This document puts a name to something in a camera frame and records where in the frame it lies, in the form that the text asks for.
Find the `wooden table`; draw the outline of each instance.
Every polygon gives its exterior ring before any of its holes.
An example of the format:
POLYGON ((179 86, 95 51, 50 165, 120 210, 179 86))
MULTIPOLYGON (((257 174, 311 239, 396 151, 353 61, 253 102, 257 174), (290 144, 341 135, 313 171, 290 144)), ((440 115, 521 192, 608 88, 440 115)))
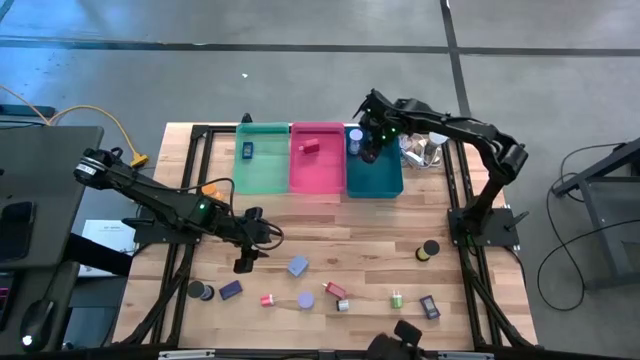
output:
MULTIPOLYGON (((167 124, 154 179, 180 185, 191 133, 191 123, 167 124)), ((232 175, 234 135, 219 134, 207 179, 232 175)), ((452 147, 453 161, 457 156, 452 147)), ((199 172, 198 149, 192 184, 199 172)), ((467 147, 473 187, 479 191, 487 173, 478 153, 467 147)), ((253 195, 235 197, 236 213, 261 206, 264 217, 285 232, 285 242, 256 262, 250 274, 233 273, 239 250, 215 237, 205 237, 196 248, 191 280, 214 289, 240 280, 244 291, 227 301, 219 294, 209 302, 187 298, 180 337, 181 347, 209 348, 333 348, 366 349, 380 332, 392 334, 399 319, 420 328, 425 349, 473 348, 460 261, 448 234, 450 207, 442 167, 404 169, 404 192, 393 200, 351 199, 346 195, 253 195), (427 239, 440 243, 440 254, 418 262, 414 251, 427 239), (309 268, 300 278, 287 272, 295 255, 305 256, 309 268), (322 283, 333 281, 348 292, 348 312, 336 310, 336 299, 322 283), (399 291, 404 307, 390 307, 392 291, 399 291), (297 304, 298 294, 316 298, 310 311, 297 304), (276 305, 262 308, 259 298, 272 293, 276 305), (428 320, 418 302, 433 295, 442 314, 428 320)), ((464 204, 464 195, 459 194, 464 204)), ((500 206, 500 197, 494 206, 500 206)), ((131 268, 114 340, 131 333, 155 302, 160 288, 166 245, 153 245, 138 255, 131 268)), ((525 338, 535 343, 535 331, 520 268, 502 248, 487 248, 487 260, 496 301, 525 338)), ((489 341, 486 311, 478 299, 483 334, 489 341)), ((169 306, 163 339, 170 329, 169 306)))

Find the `white paper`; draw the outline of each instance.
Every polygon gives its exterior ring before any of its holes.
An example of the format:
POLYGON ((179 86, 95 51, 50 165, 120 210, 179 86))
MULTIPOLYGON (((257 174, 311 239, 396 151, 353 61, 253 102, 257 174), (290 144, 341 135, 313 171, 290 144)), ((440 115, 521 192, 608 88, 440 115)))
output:
MULTIPOLYGON (((136 231, 120 220, 87 220, 84 223, 82 236, 97 244, 119 252, 133 254, 135 244, 133 236, 136 231)), ((82 265, 78 276, 114 276, 112 273, 82 265)))

